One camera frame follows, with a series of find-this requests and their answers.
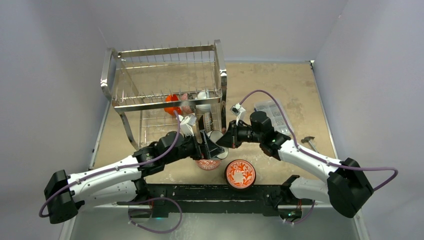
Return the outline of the red geometric pattern bowl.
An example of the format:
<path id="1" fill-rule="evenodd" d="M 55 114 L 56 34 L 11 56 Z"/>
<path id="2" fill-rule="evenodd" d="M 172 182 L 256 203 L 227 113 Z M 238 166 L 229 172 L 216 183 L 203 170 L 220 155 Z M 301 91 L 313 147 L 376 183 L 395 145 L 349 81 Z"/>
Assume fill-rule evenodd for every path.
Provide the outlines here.
<path id="1" fill-rule="evenodd" d="M 196 160 L 195 162 L 200 169 L 205 171 L 214 170 L 218 168 L 221 164 L 220 160 L 210 160 L 210 159 Z"/>

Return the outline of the steel two-tier dish rack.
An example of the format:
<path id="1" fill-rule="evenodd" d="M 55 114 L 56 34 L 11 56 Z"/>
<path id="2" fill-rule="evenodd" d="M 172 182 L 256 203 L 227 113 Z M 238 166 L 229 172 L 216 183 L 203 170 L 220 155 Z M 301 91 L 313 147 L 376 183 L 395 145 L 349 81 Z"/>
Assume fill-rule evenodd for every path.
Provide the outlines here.
<path id="1" fill-rule="evenodd" d="M 100 77 L 101 90 L 120 117 L 134 149 L 176 129 L 170 111 L 196 113 L 210 104 L 213 129 L 226 127 L 228 74 L 222 42 L 118 51 L 108 48 Z M 196 100 L 200 91 L 209 98 Z"/>

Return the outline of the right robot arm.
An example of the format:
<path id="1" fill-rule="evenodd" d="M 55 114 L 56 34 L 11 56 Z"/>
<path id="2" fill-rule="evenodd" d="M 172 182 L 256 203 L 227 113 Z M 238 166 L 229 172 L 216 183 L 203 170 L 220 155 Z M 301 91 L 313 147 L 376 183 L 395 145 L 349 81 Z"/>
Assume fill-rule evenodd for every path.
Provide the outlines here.
<path id="1" fill-rule="evenodd" d="M 351 158 L 344 161 L 326 157 L 274 129 L 270 118 L 262 111 L 250 115 L 250 124 L 242 120 L 229 123 L 217 145 L 236 149 L 242 143 L 258 143 L 263 153 L 276 160 L 293 164 L 317 179 L 290 176 L 281 186 L 280 196 L 288 204 L 309 199 L 330 204 L 339 214 L 353 218 L 374 190 L 359 164 Z"/>

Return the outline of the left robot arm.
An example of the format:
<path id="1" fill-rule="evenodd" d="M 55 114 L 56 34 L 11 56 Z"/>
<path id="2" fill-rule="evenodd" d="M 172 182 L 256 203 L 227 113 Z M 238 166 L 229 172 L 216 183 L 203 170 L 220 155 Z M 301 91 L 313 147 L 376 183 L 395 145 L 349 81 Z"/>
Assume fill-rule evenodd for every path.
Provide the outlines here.
<path id="1" fill-rule="evenodd" d="M 99 191 L 121 183 L 135 183 L 181 159 L 210 160 L 227 151 L 204 131 L 200 134 L 202 141 L 198 142 L 194 135 L 183 136 L 171 131 L 105 167 L 73 174 L 67 174 L 65 170 L 54 172 L 44 188 L 45 203 L 39 210 L 39 217 L 48 218 L 51 224 L 63 223 L 75 217 L 83 206 L 97 200 L 94 194 Z"/>

